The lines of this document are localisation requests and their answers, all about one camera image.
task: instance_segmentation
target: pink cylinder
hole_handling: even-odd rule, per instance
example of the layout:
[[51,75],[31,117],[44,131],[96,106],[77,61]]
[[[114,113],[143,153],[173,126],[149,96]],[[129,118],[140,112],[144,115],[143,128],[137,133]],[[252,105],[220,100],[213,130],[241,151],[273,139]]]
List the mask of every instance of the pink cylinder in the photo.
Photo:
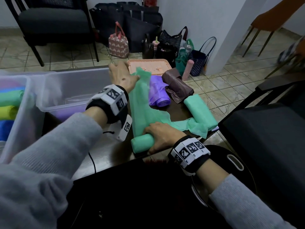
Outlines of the pink cylinder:
[[184,73],[182,75],[183,81],[188,80],[193,65],[194,65],[194,61],[191,59],[186,63],[186,67],[185,67]]

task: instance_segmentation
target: black bag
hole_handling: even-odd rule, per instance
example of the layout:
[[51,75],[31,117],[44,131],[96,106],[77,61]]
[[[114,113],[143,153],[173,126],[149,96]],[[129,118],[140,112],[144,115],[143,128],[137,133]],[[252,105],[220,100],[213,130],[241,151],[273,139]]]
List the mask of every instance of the black bag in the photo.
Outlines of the black bag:
[[108,38],[115,32],[116,22],[124,25],[122,7],[116,3],[98,3],[89,11],[101,43],[108,47]]
[[124,11],[123,30],[128,39],[129,52],[142,52],[145,34],[156,38],[162,30],[163,17],[160,13]]
[[172,68],[176,67],[175,59],[178,50],[173,45],[167,45],[160,42],[157,46],[156,59],[166,59]]
[[146,12],[159,12],[158,6],[141,6],[138,3],[134,1],[130,2],[124,2],[124,1],[118,1],[117,4],[121,5],[123,10],[137,10],[137,11],[146,11]]
[[155,57],[154,44],[150,42],[148,34],[145,34],[145,40],[142,47],[142,58],[153,59]]
[[162,31],[159,41],[163,42],[168,45],[173,45],[176,47],[178,50],[180,48],[181,40],[182,40],[182,31],[185,29],[184,35],[183,35],[183,40],[186,41],[186,38],[188,36],[188,28],[185,26],[179,34],[170,36],[165,30]]
[[207,55],[205,53],[201,52],[201,49],[202,49],[202,47],[204,46],[205,43],[202,45],[202,47],[200,48],[199,51],[197,51],[197,50],[192,50],[191,51],[191,53],[189,54],[189,59],[194,61],[194,65],[193,65],[193,67],[191,69],[191,72],[190,72],[191,76],[199,76],[200,75],[202,68],[207,63],[209,54],[211,53],[214,46],[216,45],[216,41],[217,41],[217,39],[215,38],[214,45],[213,45],[212,49],[209,51],[209,53]]

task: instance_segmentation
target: chair seat cushion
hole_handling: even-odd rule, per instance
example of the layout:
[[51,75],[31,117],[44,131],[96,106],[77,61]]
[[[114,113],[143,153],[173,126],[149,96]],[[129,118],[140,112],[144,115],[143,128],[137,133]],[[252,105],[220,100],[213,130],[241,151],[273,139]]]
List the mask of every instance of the chair seat cushion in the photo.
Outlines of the chair seat cushion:
[[30,8],[22,11],[19,21],[29,34],[84,34],[89,33],[84,11],[59,8]]
[[236,111],[222,127],[282,194],[305,208],[305,120],[302,117],[291,108],[275,103]]

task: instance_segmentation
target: hand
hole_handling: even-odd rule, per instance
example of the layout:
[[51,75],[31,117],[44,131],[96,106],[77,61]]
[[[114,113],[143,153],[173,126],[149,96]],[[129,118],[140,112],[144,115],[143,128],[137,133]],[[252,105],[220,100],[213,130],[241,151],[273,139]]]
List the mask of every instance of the hand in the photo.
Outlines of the hand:
[[111,82],[120,85],[129,93],[135,88],[135,83],[139,80],[138,75],[130,75],[128,64],[119,61],[118,64],[109,64],[109,75]]
[[150,133],[154,139],[155,144],[148,151],[150,154],[173,147],[173,145],[181,138],[186,136],[184,132],[181,132],[169,124],[163,124],[160,122],[151,123],[144,129],[143,134]]

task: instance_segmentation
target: orange chair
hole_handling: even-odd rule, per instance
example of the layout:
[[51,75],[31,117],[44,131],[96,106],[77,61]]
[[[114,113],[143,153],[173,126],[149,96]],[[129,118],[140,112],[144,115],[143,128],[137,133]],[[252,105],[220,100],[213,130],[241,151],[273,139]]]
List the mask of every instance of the orange chair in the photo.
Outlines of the orange chair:
[[290,73],[293,68],[295,68],[300,62],[303,62],[305,59],[305,39],[299,42],[295,48],[295,52],[292,53],[285,61],[279,64],[276,69],[274,69],[269,75],[265,77],[265,79],[267,79],[277,70],[281,69],[285,64],[288,64],[293,58],[295,58],[295,60],[292,63],[292,67],[286,73]]
[[257,32],[254,35],[252,41],[250,42],[248,48],[246,49],[244,55],[247,53],[249,48],[251,47],[252,43],[254,42],[255,38],[257,37],[258,33],[261,30],[265,31],[271,31],[269,34],[263,48],[261,49],[258,56],[261,55],[262,51],[264,50],[265,46],[269,42],[271,36],[273,35],[274,31],[279,29],[290,17],[292,14],[295,13],[303,4],[305,3],[305,0],[282,0],[280,3],[278,3],[275,7],[273,7],[271,10],[260,14],[256,17],[256,19],[252,22],[251,30],[247,34],[246,38],[242,42],[242,44],[246,41],[248,36],[251,34],[254,28],[257,28]]

